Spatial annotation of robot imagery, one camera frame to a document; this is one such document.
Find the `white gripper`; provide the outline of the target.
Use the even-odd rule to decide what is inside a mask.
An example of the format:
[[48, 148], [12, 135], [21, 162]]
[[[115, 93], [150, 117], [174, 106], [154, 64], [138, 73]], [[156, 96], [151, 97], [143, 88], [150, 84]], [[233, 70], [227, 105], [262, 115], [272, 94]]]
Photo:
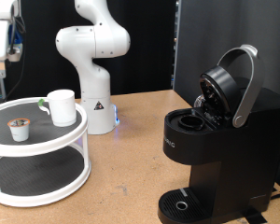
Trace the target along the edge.
[[[9, 48], [9, 26], [21, 14], [21, 0], [0, 0], [0, 60], [7, 58]], [[0, 61], [0, 78], [6, 77], [6, 66]]]

